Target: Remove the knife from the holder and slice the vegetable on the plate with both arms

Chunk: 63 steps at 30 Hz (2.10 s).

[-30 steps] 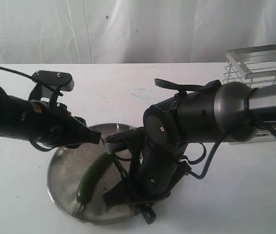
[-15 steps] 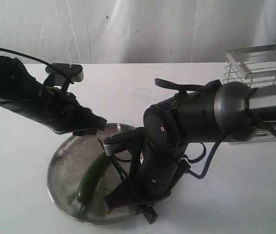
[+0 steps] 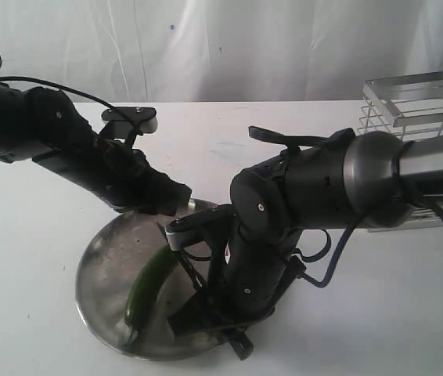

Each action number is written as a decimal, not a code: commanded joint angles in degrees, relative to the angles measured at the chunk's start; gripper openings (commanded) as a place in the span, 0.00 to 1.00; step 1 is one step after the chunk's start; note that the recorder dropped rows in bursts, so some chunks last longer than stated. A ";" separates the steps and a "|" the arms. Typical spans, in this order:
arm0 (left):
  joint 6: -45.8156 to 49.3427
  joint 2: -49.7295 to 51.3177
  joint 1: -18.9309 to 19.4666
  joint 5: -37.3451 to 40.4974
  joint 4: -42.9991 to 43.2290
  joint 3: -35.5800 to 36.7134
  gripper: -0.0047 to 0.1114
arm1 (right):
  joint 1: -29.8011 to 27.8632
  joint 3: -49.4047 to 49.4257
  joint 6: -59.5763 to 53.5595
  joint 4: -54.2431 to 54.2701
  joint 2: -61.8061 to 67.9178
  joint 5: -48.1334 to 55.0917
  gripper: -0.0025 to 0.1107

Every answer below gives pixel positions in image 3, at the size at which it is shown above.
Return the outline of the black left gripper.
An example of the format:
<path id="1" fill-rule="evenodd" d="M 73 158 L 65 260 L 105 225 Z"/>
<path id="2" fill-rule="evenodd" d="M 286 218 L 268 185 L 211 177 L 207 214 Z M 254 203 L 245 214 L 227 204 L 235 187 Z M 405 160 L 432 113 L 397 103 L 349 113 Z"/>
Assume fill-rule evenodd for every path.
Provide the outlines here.
<path id="1" fill-rule="evenodd" d="M 150 169 L 143 152 L 94 132 L 70 135 L 33 162 L 87 190 L 117 212 L 142 208 L 173 216 L 187 205 L 192 189 Z"/>

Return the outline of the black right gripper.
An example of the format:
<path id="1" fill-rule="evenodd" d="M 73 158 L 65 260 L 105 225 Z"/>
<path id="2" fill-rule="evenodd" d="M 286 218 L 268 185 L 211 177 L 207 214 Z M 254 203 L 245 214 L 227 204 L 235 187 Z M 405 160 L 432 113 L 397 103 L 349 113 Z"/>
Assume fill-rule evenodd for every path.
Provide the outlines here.
<path id="1" fill-rule="evenodd" d="M 174 336 L 219 331 L 220 320 L 248 325 L 266 318 L 303 270 L 291 259 L 301 234 L 292 230 L 279 243 L 270 244 L 245 234 L 237 222 L 208 226 L 207 293 L 196 292 L 168 317 Z M 225 329 L 225 337 L 240 360 L 252 354 L 253 342 L 244 331 Z"/>

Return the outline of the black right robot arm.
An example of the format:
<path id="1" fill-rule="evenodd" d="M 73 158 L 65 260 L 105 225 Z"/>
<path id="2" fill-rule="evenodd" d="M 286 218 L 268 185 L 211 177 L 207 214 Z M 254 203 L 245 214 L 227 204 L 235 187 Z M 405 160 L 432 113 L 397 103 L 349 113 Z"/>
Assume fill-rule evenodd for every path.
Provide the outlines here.
<path id="1" fill-rule="evenodd" d="M 417 208 L 443 222 L 443 135 L 285 136 L 259 127 L 249 135 L 282 151 L 238 173 L 229 203 L 165 230 L 195 290 L 168 317 L 173 334 L 216 334 L 240 359 L 254 348 L 247 328 L 268 318 L 295 280 L 330 283 L 356 229 L 399 226 Z"/>

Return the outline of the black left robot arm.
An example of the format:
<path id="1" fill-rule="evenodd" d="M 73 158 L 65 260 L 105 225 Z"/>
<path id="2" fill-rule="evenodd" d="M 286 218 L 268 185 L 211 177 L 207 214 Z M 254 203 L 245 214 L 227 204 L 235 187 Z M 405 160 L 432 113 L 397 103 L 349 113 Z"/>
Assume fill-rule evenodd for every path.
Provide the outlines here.
<path id="1" fill-rule="evenodd" d="M 61 90 L 0 84 L 0 162 L 30 160 L 87 190 L 117 212 L 174 215 L 191 189 L 154 169 L 133 147 L 157 130 L 152 107 L 115 107 L 96 132 Z"/>

